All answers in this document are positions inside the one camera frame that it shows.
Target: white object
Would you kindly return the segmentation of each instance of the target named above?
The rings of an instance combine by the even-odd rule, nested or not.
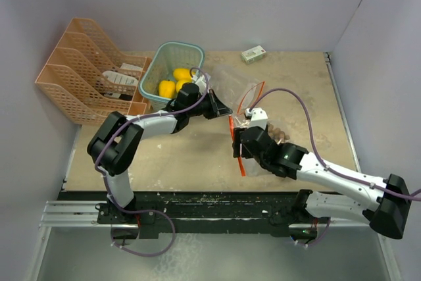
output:
[[[241,60],[246,64],[251,64],[266,56],[266,51],[260,45],[248,49],[241,53]]]
[[[313,192],[309,195],[306,204],[305,210],[316,218],[346,218],[365,224],[369,223],[368,219],[362,215],[365,208],[344,195]]]
[[[143,67],[138,67],[136,65],[131,65],[131,64],[126,64],[126,63],[122,63],[121,69],[126,69],[126,70],[138,70],[138,71],[142,71]]]
[[[131,76],[120,74],[119,72],[113,72],[111,70],[106,70],[103,72],[103,75],[110,81],[119,85],[129,85],[136,86],[139,84],[139,81]]]
[[[332,169],[354,179],[373,182],[382,188],[386,187],[382,177],[361,174],[354,170],[329,163],[328,161],[324,162]],[[375,211],[379,206],[379,203],[377,202],[378,197],[383,197],[384,195],[384,192],[379,189],[371,189],[369,186],[341,178],[329,171],[325,171],[314,153],[304,155],[300,165],[301,170],[297,170],[297,180],[314,182],[329,187],[340,194],[350,197],[357,203],[360,203],[364,209]]]
[[[252,111],[250,111],[250,109],[246,109],[245,116],[251,116],[249,128],[259,126],[263,130],[266,129],[266,125],[268,124],[268,115],[262,108],[254,108]]]
[[[208,78],[208,82],[211,79],[211,76],[209,74],[200,74],[200,76],[197,76],[199,72],[196,72],[196,74],[193,75],[192,82],[199,86],[199,92],[204,93],[206,90],[206,80],[205,76]]]
[[[121,174],[116,174],[112,177],[104,168],[100,168],[106,173],[112,197],[116,200],[119,206],[126,207],[127,204],[129,204],[134,198],[134,193],[130,187],[128,169],[123,171]]]
[[[157,113],[167,113],[164,110],[160,110]],[[128,115],[127,119],[131,120],[136,116]],[[153,136],[161,134],[171,134],[177,125],[177,119],[173,115],[167,116],[155,116],[153,118],[145,118],[143,120],[134,122],[138,126],[143,128],[141,140],[146,138],[152,138]]]

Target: gray floor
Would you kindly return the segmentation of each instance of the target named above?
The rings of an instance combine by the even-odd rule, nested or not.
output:
[[[332,228],[313,248],[266,235],[178,234],[172,249],[143,258],[111,247],[107,228],[54,228],[38,280],[389,280],[369,228]],[[156,251],[169,240],[136,241]]]

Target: yellow fruit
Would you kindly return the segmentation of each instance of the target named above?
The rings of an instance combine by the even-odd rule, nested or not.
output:
[[[176,83],[171,80],[163,80],[159,83],[158,92],[161,97],[172,99],[176,92]]]
[[[181,79],[177,81],[176,84],[176,91],[177,93],[180,91],[180,89],[183,87],[184,84],[191,82],[191,79]]]
[[[172,75],[176,80],[191,79],[190,69],[188,68],[176,68],[174,69]]]

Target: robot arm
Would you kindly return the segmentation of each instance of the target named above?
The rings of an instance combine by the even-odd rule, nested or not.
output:
[[[129,183],[128,167],[133,161],[141,140],[160,134],[177,133],[187,126],[189,118],[192,116],[203,115],[207,119],[212,119],[232,113],[231,109],[219,101],[210,89],[198,106],[181,114],[170,114],[187,109],[199,100],[206,88],[203,76],[194,76],[194,84],[184,84],[174,103],[171,104],[172,101],[170,101],[165,109],[158,111],[161,114],[160,116],[144,118],[127,125],[120,134],[120,140],[114,140],[111,146],[105,150],[99,168],[105,172],[110,192],[122,208],[134,211],[134,205],[136,204]],[[107,117],[87,147],[87,152],[94,162],[104,150],[112,135],[123,124],[135,117],[124,116],[118,112],[113,112]]]
[[[342,195],[301,190],[299,206],[314,217],[338,217],[368,223],[378,233],[400,239],[407,221],[410,201],[393,197],[378,186],[408,195],[405,181],[394,174],[385,180],[361,174],[324,161],[331,169],[346,174],[341,178],[323,167],[314,153],[292,143],[277,144],[267,132],[267,115],[261,108],[246,111],[248,128],[234,129],[234,157],[254,158],[258,164],[279,177],[313,182]],[[370,186],[353,180],[369,182]]]

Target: green basket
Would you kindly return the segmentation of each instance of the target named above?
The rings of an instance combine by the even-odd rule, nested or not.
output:
[[[205,52],[197,45],[175,41],[162,44],[139,84],[140,94],[149,100],[155,111],[161,110],[170,101],[158,94],[161,80],[176,82],[172,75],[175,68],[202,67],[204,61]]]

